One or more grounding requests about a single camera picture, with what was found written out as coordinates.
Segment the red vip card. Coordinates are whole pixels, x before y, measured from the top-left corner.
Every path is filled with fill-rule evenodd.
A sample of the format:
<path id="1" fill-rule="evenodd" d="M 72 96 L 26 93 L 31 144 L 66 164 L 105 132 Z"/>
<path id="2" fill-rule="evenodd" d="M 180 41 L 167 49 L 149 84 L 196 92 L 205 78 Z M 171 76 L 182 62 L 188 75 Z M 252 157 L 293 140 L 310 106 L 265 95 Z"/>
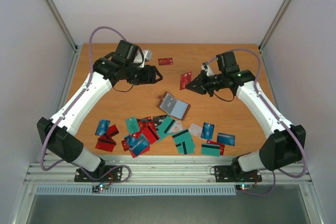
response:
<path id="1" fill-rule="evenodd" d="M 180 90 L 186 89 L 186 86 L 192 81 L 192 72 L 181 74 L 180 76 Z"/>

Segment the brown leather card holder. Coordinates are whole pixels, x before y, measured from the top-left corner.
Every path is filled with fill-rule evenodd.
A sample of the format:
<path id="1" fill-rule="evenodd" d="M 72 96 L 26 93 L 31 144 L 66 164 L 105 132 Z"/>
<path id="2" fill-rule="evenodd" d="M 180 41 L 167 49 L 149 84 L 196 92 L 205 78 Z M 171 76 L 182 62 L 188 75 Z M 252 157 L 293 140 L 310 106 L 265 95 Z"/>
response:
<path id="1" fill-rule="evenodd" d="M 167 115 L 179 120 L 184 120 L 189 109 L 191 108 L 190 104 L 175 98 L 168 92 L 160 95 L 158 99 L 159 103 L 157 107 Z"/>

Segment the teal card black stripe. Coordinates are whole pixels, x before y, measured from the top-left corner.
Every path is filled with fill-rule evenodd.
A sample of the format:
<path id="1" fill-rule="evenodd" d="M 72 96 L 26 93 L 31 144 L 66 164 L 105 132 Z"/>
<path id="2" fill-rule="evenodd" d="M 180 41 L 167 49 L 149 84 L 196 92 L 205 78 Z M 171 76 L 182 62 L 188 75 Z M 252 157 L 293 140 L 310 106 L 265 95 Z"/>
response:
<path id="1" fill-rule="evenodd" d="M 182 144 L 183 142 L 192 142 L 192 135 L 188 129 L 179 131 L 172 135 L 175 145 Z"/>
<path id="2" fill-rule="evenodd" d="M 176 145 L 179 154 L 187 155 L 195 152 L 195 144 L 193 141 L 184 141 Z"/>
<path id="3" fill-rule="evenodd" d="M 169 134 L 169 131 L 174 124 L 175 120 L 170 116 L 167 116 L 164 119 L 164 121 L 157 128 L 157 134 L 159 136 L 159 140 L 164 139 Z"/>

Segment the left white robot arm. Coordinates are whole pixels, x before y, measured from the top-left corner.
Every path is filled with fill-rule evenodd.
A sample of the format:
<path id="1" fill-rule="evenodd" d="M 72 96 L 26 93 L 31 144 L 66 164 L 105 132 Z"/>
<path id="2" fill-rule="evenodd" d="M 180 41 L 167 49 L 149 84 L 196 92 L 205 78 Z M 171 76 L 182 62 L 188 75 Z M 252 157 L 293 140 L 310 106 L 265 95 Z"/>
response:
<path id="1" fill-rule="evenodd" d="M 150 50 L 121 40 L 115 51 L 92 62 L 88 76 L 71 99 L 51 118 L 37 122 L 42 156 L 51 151 L 61 161 L 79 167 L 91 180 L 106 177 L 105 161 L 85 148 L 76 134 L 92 108 L 119 81 L 138 86 L 163 79 L 156 66 L 147 64 L 151 58 Z"/>

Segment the lone red card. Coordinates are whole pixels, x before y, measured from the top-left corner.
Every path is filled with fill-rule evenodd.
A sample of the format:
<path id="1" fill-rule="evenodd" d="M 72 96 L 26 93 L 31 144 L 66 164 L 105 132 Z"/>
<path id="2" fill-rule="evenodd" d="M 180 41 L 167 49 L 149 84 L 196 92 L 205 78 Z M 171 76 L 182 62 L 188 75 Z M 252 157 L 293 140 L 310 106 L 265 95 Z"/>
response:
<path id="1" fill-rule="evenodd" d="M 167 66 L 173 64 L 173 58 L 159 58 L 158 59 L 159 66 Z"/>

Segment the white card right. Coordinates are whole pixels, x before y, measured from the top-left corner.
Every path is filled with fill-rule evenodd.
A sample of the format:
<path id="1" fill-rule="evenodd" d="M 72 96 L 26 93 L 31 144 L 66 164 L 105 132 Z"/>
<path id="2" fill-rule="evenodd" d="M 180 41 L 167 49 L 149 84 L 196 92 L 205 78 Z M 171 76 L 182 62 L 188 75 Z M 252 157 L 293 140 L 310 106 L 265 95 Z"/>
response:
<path id="1" fill-rule="evenodd" d="M 202 127 L 192 123 L 189 127 L 189 132 L 193 135 L 196 136 L 198 138 L 201 138 L 202 135 Z"/>

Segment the white card centre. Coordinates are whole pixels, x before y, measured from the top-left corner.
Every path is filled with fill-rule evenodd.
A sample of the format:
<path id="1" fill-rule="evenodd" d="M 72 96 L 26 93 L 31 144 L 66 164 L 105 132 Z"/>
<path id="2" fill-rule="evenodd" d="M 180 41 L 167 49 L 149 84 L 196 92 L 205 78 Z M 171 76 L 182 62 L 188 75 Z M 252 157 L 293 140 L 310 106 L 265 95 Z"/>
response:
<path id="1" fill-rule="evenodd" d="M 182 122 L 180 120 L 175 121 L 171 129 L 169 130 L 169 133 L 175 133 L 179 132 L 183 129 Z"/>

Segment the black vip card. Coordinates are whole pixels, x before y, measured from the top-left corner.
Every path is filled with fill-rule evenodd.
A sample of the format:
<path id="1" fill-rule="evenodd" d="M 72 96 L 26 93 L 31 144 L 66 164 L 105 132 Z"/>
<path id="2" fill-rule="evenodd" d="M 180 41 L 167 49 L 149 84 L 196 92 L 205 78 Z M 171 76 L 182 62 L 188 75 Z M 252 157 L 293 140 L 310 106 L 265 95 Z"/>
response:
<path id="1" fill-rule="evenodd" d="M 161 125 L 161 123 L 166 119 L 167 115 L 157 115 L 153 117 L 153 122 L 154 122 L 154 126 L 158 127 Z"/>

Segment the blue card far left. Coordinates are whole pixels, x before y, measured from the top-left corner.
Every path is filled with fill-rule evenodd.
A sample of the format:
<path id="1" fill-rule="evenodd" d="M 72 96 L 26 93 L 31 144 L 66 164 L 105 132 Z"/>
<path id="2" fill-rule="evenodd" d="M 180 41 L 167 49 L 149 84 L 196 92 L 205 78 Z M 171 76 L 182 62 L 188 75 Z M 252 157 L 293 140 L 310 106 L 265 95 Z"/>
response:
<path id="1" fill-rule="evenodd" d="M 95 135 L 102 136 L 108 130 L 110 125 L 110 120 L 101 119 L 98 123 Z"/>

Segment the teal card bottom right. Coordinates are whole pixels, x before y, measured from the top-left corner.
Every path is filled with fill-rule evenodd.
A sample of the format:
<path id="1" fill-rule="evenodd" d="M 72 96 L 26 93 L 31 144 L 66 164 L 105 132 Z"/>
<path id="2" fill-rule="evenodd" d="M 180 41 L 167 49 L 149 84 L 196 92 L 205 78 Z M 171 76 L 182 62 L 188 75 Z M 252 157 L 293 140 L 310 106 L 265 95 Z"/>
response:
<path id="1" fill-rule="evenodd" d="M 221 149 L 219 145 L 204 143 L 201 145 L 201 154 L 219 157 Z"/>

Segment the red card upper left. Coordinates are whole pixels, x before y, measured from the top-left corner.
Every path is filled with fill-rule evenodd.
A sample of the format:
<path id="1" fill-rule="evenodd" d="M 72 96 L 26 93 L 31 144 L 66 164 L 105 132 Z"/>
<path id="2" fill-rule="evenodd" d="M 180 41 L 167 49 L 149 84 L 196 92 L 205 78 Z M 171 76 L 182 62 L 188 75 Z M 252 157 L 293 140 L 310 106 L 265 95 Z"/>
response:
<path id="1" fill-rule="evenodd" d="M 108 127 L 107 131 L 105 132 L 105 135 L 109 138 L 112 138 L 113 136 L 119 134 L 119 130 L 116 127 L 116 125 L 112 125 L 110 127 Z"/>

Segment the red card black stripe left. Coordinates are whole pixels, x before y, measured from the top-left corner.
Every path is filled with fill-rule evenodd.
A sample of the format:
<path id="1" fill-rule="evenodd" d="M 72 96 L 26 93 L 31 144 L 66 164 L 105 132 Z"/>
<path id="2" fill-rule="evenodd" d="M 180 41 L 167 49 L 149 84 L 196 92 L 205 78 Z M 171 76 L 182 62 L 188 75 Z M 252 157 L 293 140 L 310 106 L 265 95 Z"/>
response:
<path id="1" fill-rule="evenodd" d="M 95 148 L 98 150 L 113 152 L 116 142 L 108 135 L 102 135 L 98 138 Z"/>

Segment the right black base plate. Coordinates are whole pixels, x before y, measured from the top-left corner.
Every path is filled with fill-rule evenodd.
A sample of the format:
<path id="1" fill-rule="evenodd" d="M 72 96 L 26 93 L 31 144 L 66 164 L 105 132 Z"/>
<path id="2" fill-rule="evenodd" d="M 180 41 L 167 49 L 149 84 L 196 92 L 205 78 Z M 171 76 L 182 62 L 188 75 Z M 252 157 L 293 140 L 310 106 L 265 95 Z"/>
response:
<path id="1" fill-rule="evenodd" d="M 217 183 L 252 183 L 262 182 L 260 171 L 235 172 L 229 165 L 214 166 L 215 179 Z"/>

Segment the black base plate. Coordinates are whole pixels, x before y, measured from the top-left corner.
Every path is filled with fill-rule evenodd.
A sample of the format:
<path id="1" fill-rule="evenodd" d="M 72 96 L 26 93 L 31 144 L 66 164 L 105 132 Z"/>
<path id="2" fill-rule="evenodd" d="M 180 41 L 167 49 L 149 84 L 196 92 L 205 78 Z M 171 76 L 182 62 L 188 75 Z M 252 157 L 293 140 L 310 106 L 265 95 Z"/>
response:
<path id="1" fill-rule="evenodd" d="M 229 165 L 214 166 L 215 179 L 217 183 L 252 183 L 262 182 L 260 171 L 235 172 Z"/>
<path id="2" fill-rule="evenodd" d="M 74 181 L 81 182 L 119 182 L 121 180 L 122 167 L 115 165 L 103 165 L 94 172 L 84 168 L 77 168 Z"/>

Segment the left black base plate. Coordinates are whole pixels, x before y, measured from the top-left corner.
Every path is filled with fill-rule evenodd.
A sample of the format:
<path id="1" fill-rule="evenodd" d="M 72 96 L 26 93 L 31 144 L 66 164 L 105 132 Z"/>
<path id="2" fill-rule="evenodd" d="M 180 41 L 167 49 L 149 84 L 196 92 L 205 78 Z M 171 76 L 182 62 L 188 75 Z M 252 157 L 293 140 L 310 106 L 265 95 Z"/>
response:
<path id="1" fill-rule="evenodd" d="M 94 172 L 84 168 L 77 168 L 74 181 L 81 182 L 119 182 L 121 180 L 122 167 L 115 165 L 103 165 Z"/>

